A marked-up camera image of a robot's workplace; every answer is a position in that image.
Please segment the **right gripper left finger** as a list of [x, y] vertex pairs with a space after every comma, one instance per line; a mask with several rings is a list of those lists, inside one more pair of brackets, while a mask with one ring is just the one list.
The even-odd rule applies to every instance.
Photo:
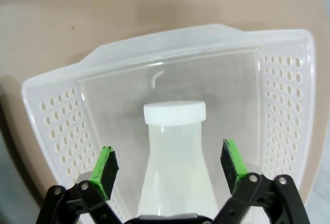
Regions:
[[70, 189], [62, 185], [48, 189], [36, 223], [77, 223], [82, 214], [89, 214], [94, 223], [121, 223], [107, 203], [118, 170], [115, 150], [103, 147], [89, 179]]

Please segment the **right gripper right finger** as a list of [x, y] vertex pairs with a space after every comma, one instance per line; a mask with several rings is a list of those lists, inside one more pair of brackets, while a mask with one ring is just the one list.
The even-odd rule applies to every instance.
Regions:
[[224, 140], [220, 162], [231, 194], [214, 223], [241, 223], [250, 207], [261, 207], [269, 223], [309, 223], [298, 189], [290, 175], [273, 180], [249, 172], [233, 140]]

